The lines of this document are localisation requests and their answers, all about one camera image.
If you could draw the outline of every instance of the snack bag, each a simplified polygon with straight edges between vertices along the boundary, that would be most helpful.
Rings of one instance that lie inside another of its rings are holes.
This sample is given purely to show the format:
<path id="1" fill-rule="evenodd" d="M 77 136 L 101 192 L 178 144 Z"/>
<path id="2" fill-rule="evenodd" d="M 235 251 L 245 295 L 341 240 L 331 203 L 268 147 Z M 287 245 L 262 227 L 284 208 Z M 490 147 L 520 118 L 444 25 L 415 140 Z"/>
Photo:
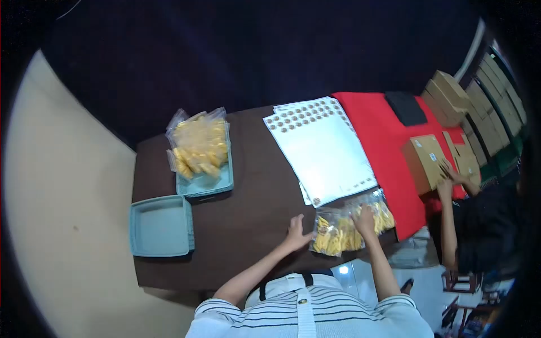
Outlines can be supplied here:
<path id="1" fill-rule="evenodd" d="M 383 189 L 375 190 L 371 193 L 357 196 L 346 201 L 346 208 L 350 213 L 359 215 L 362 209 L 361 205 L 370 206 L 374 212 L 374 232 L 381 235 L 383 232 L 395 227 L 393 214 L 387 207 Z"/>
<path id="2" fill-rule="evenodd" d="M 352 208 L 344 208 L 338 219 L 338 228 L 344 232 L 342 251 L 357 251 L 365 247 L 365 241 L 353 223 Z"/>
<path id="3" fill-rule="evenodd" d="M 230 146 L 225 116 L 223 107 L 192 117 L 182 109 L 175 113 L 166 132 L 171 144 L 167 154 L 172 171 L 187 180 L 199 173 L 214 179 L 220 176 L 219 168 L 227 163 Z"/>
<path id="4" fill-rule="evenodd" d="M 316 212 L 314 231 L 316 237 L 310 243 L 310 250 L 327 256 L 340 257 L 344 232 L 338 228 L 340 209 L 319 208 Z"/>

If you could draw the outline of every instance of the white paper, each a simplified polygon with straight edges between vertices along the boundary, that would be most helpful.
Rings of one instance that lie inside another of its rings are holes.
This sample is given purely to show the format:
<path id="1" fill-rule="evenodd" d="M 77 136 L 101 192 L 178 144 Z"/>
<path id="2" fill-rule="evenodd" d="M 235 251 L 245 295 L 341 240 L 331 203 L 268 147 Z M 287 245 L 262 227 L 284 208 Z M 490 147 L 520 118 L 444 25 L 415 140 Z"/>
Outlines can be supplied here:
<path id="1" fill-rule="evenodd" d="M 310 200 L 310 197 L 308 197 L 308 193 L 306 192 L 306 189 L 302 186 L 302 183 L 300 181 L 299 181 L 299 187 L 301 188 L 302 199 L 304 200 L 305 205 L 311 206 L 312 200 Z"/>
<path id="2" fill-rule="evenodd" d="M 275 112 L 263 120 L 315 208 L 377 185 L 357 134 L 336 99 L 280 105 Z"/>

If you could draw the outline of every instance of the white striped sweater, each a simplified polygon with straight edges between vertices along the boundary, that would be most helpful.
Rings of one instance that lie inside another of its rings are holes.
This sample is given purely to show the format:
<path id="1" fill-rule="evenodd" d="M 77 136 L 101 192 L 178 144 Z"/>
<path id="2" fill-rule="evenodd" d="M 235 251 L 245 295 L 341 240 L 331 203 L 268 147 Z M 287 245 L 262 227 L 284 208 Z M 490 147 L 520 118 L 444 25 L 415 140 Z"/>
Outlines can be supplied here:
<path id="1" fill-rule="evenodd" d="M 409 295 L 391 296 L 372 308 L 344 292 L 334 277 L 313 278 L 309 287 L 299 274 L 271 281 L 266 300 L 259 301 L 256 290 L 242 311 L 225 300 L 206 300 L 186 337 L 434 337 Z"/>

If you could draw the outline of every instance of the cardboard box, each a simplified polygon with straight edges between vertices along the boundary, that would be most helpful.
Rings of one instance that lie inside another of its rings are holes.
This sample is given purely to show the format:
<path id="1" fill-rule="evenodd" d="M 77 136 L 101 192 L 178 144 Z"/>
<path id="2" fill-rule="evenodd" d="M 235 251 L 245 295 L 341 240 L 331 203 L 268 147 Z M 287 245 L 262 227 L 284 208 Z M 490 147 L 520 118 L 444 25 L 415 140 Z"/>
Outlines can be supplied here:
<path id="1" fill-rule="evenodd" d="M 402 146 L 402 154 L 410 169 L 419 195 L 434 190 L 442 179 L 438 161 L 445 158 L 434 135 L 412 137 Z"/>
<path id="2" fill-rule="evenodd" d="M 524 110 L 524 106 L 522 105 L 522 100 L 518 97 L 517 92 L 514 90 L 513 86 L 509 86 L 507 89 L 507 93 L 509 95 L 509 98 L 514 104 L 514 107 L 516 107 L 516 111 L 522 121 L 522 123 L 526 123 L 526 111 Z"/>
<path id="3" fill-rule="evenodd" d="M 496 127 L 491 118 L 484 119 L 480 125 L 477 126 L 483 141 L 485 142 L 486 148 L 489 151 L 490 156 L 496 154 L 501 148 L 503 148 L 503 143 L 500 139 L 500 136 L 496 132 Z"/>
<path id="4" fill-rule="evenodd" d="M 513 136 L 516 136 L 522 128 L 519 113 L 514 109 L 511 100 L 506 96 L 502 96 L 497 102 L 502 114 L 511 130 Z"/>
<path id="5" fill-rule="evenodd" d="M 447 142 L 447 146 L 449 147 L 449 150 L 451 151 L 451 156 L 453 156 L 454 166 L 458 170 L 458 163 L 457 163 L 458 152 L 453 144 L 453 141 L 451 140 L 451 135 L 449 135 L 447 131 L 444 131 L 443 137 L 445 138 L 445 142 Z"/>
<path id="6" fill-rule="evenodd" d="M 464 108 L 458 108 L 453 106 L 453 104 L 449 101 L 449 99 L 445 96 L 442 90 L 432 79 L 428 80 L 428 84 L 426 85 L 426 91 L 432 96 L 432 98 L 435 100 L 437 105 L 441 108 L 441 110 L 447 117 L 447 126 L 457 126 L 464 118 L 467 110 Z"/>
<path id="7" fill-rule="evenodd" d="M 471 148 L 473 150 L 473 153 L 475 154 L 475 157 L 477 158 L 477 163 L 479 163 L 479 166 L 482 167 L 485 165 L 486 162 L 486 156 L 483 152 L 483 149 L 481 148 L 481 143 L 479 143 L 479 140 L 477 139 L 477 136 L 475 134 L 468 135 L 468 141 L 470 141 Z"/>
<path id="8" fill-rule="evenodd" d="M 502 81 L 498 78 L 496 73 L 489 67 L 489 65 L 481 60 L 481 64 L 479 65 L 480 68 L 483 70 L 483 72 L 487 75 L 492 85 L 496 88 L 498 91 L 499 96 L 503 95 L 505 93 L 505 84 L 502 83 Z"/>
<path id="9" fill-rule="evenodd" d="M 459 174 L 468 177 L 472 182 L 480 184 L 480 169 L 476 156 L 465 134 L 462 134 L 464 144 L 453 144 L 447 131 L 443 132 L 447 146 L 453 155 L 454 165 Z"/>
<path id="10" fill-rule="evenodd" d="M 434 83 L 443 92 L 445 97 L 454 107 L 467 109 L 469 101 L 468 94 L 462 89 L 458 82 L 451 75 L 437 70 L 432 77 Z"/>
<path id="11" fill-rule="evenodd" d="M 481 184 L 481 172 L 475 156 L 457 157 L 458 173 L 465 176 L 476 185 Z"/>
<path id="12" fill-rule="evenodd" d="M 486 115 L 492 111 L 492 104 L 490 104 L 489 99 L 485 96 L 477 82 L 472 81 L 468 88 L 466 88 L 466 93 L 468 93 L 472 106 L 475 108 L 480 120 L 485 118 Z"/>
<path id="13" fill-rule="evenodd" d="M 423 91 L 421 94 L 421 98 L 423 101 L 425 101 L 426 105 L 436 118 L 438 120 L 438 123 L 441 124 L 442 127 L 456 127 L 457 122 L 454 120 L 449 120 L 447 118 L 447 115 L 443 112 L 441 107 L 438 105 L 438 103 L 434 100 L 432 95 L 428 93 L 426 90 Z"/>
<path id="14" fill-rule="evenodd" d="M 496 74 L 496 76 L 506 89 L 511 86 L 511 82 L 509 81 L 509 79 L 505 76 L 504 72 L 500 69 L 496 61 L 494 61 L 494 59 L 492 59 L 492 57 L 488 53 L 486 53 L 483 57 L 483 61 L 490 67 L 494 74 Z"/>
<path id="15" fill-rule="evenodd" d="M 500 137 L 500 140 L 502 142 L 502 146 L 506 146 L 509 144 L 509 138 L 507 136 L 507 133 L 505 132 L 504 125 L 502 121 L 500 120 L 498 114 L 496 112 L 493 112 L 489 115 L 489 118 L 492 120 L 492 123 L 494 124 L 494 128 L 496 132 L 498 133 L 498 136 Z"/>
<path id="16" fill-rule="evenodd" d="M 468 120 L 466 119 L 463 119 L 462 122 L 460 123 L 460 126 L 462 127 L 462 130 L 464 131 L 464 133 L 466 135 L 469 135 L 469 134 L 472 134 L 473 133 L 473 129 L 472 129 L 472 126 L 470 125 L 470 123 L 468 122 Z"/>
<path id="17" fill-rule="evenodd" d="M 494 84 L 492 84 L 492 81 L 490 81 L 485 71 L 483 69 L 478 69 L 476 74 L 477 74 L 477 77 L 479 77 L 479 80 L 481 80 L 481 82 L 485 85 L 489 94 L 492 95 L 492 97 L 494 98 L 494 101 L 497 101 L 502 95 L 500 94 L 498 89 L 496 89 Z"/>

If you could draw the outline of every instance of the beige wall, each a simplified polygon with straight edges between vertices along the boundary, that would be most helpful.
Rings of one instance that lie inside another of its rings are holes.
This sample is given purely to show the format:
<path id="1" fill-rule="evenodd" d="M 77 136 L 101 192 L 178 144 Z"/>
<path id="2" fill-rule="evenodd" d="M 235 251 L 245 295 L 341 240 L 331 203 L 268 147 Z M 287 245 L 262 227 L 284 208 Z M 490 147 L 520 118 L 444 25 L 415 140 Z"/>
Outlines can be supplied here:
<path id="1" fill-rule="evenodd" d="M 18 263 L 59 337 L 182 337 L 193 308 L 137 285 L 128 246 L 135 153 L 38 51 L 12 112 L 5 193 Z"/>

